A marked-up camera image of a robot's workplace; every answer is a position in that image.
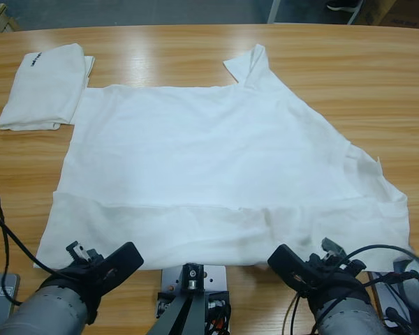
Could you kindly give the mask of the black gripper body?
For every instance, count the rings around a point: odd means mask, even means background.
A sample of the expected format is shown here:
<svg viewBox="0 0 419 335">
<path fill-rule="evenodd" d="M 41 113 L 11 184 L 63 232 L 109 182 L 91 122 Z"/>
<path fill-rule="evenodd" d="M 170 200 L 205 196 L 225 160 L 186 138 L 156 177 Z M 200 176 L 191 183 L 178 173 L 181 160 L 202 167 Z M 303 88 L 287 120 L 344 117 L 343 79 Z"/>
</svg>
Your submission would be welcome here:
<svg viewBox="0 0 419 335">
<path fill-rule="evenodd" d="M 62 309 L 67 310 L 75 323 L 91 325 L 101 303 L 94 270 L 103 256 L 94 249 L 85 250 L 78 241 L 69 244 L 66 251 L 73 262 L 44 280 L 38 291 L 44 298 L 53 299 Z"/>
<path fill-rule="evenodd" d="M 369 303 L 369 295 L 357 275 L 366 269 L 364 262 L 360 260 L 346 260 L 346 267 L 341 268 L 338 263 L 346 257 L 344 249 L 325 237 L 321 242 L 321 248 L 327 253 L 324 258 L 310 256 L 309 265 L 321 276 L 316 280 L 307 295 L 309 308 L 314 316 L 319 316 L 334 300 L 343 297 L 357 299 Z"/>
</svg>

